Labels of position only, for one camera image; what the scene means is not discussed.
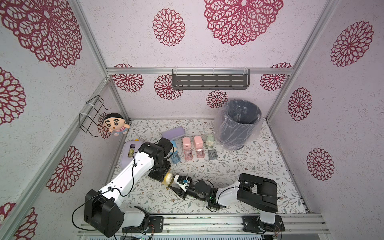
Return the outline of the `pink sharpener shavings tray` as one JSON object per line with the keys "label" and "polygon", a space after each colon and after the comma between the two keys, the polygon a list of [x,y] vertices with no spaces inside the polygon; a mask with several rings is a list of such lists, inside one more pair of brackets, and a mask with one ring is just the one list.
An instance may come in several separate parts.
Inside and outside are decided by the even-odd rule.
{"label": "pink sharpener shavings tray", "polygon": [[197,149],[196,150],[196,156],[198,159],[204,159],[205,158],[205,151],[204,149]]}

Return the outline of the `green pencil sharpener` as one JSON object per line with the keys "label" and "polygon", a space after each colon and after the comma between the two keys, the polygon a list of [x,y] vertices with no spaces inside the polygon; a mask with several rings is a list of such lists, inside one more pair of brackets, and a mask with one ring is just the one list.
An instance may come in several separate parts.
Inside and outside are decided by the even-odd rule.
{"label": "green pencil sharpener", "polygon": [[207,148],[213,148],[215,144],[215,137],[213,134],[206,135],[205,145]]}

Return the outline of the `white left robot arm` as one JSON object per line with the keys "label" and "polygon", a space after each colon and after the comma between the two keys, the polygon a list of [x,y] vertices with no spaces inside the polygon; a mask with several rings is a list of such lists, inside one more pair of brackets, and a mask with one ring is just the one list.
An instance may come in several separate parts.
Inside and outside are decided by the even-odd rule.
{"label": "white left robot arm", "polygon": [[174,151],[171,141],[165,138],[156,143],[145,142],[113,180],[98,191],[91,189],[81,205],[84,221],[91,226],[91,231],[108,238],[124,228],[144,233],[150,224],[150,214],[140,207],[121,210],[120,206],[145,174],[159,182],[166,178],[171,167],[169,153]]}

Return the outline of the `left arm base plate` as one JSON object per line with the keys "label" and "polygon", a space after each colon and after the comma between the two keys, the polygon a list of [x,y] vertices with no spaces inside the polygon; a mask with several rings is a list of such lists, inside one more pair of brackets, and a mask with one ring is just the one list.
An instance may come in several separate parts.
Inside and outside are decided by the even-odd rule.
{"label": "left arm base plate", "polygon": [[164,227],[164,217],[149,216],[144,219],[144,222],[138,227],[122,228],[123,234],[151,234],[162,233]]}

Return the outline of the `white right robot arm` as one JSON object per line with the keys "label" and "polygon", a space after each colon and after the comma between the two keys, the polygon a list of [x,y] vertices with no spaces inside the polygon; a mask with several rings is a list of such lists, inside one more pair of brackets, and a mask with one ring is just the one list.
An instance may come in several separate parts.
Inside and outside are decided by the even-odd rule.
{"label": "white right robot arm", "polygon": [[176,175],[168,184],[168,188],[183,200],[190,196],[206,202],[211,212],[242,202],[260,211],[259,219],[262,223],[275,223],[279,197],[277,183],[271,179],[242,173],[237,182],[218,189],[208,180],[193,182],[190,177]]}

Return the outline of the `clear sharpener shavings tray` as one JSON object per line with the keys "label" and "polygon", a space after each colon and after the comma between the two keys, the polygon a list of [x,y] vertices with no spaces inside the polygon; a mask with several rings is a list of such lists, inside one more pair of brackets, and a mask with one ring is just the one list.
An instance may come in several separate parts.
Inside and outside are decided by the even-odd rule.
{"label": "clear sharpener shavings tray", "polygon": [[217,154],[217,151],[215,149],[208,150],[208,156],[209,156],[210,161],[218,159],[218,154]]}

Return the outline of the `blue sharpener shavings tray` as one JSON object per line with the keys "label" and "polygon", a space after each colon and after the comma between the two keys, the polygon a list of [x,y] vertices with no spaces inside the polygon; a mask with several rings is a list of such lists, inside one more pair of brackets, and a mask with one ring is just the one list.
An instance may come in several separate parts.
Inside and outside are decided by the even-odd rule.
{"label": "blue sharpener shavings tray", "polygon": [[175,165],[181,161],[181,158],[180,158],[178,152],[174,152],[172,154],[171,160],[172,160],[172,163],[175,164]]}

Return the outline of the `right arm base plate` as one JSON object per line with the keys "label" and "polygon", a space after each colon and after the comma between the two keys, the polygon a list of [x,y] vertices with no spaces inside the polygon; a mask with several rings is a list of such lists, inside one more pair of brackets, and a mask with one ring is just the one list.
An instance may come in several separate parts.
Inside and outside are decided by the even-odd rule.
{"label": "right arm base plate", "polygon": [[265,234],[269,232],[284,232],[286,230],[281,216],[274,215],[275,222],[273,224],[264,223],[259,215],[243,216],[243,231],[254,234]]}

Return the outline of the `blue pencil sharpener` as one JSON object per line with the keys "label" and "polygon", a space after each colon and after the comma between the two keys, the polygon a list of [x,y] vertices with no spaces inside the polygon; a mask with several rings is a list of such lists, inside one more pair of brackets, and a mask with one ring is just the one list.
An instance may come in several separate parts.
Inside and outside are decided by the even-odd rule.
{"label": "blue pencil sharpener", "polygon": [[176,142],[175,142],[174,140],[171,140],[171,143],[172,143],[172,145],[173,145],[174,152],[176,153],[176,152],[178,151],[178,149],[177,149],[177,144],[176,144]]}

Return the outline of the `pink pencil sharpener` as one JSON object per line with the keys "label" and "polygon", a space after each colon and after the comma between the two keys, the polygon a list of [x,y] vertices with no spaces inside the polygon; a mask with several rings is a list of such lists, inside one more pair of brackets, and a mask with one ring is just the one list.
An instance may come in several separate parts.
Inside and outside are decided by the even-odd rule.
{"label": "pink pencil sharpener", "polygon": [[183,142],[183,150],[184,151],[187,151],[187,150],[191,150],[192,149],[192,146],[191,146],[191,139],[189,137],[184,137],[182,139],[182,142]]}
{"label": "pink pencil sharpener", "polygon": [[204,142],[201,136],[195,136],[194,137],[194,143],[195,143],[195,149],[203,149],[204,148]]}

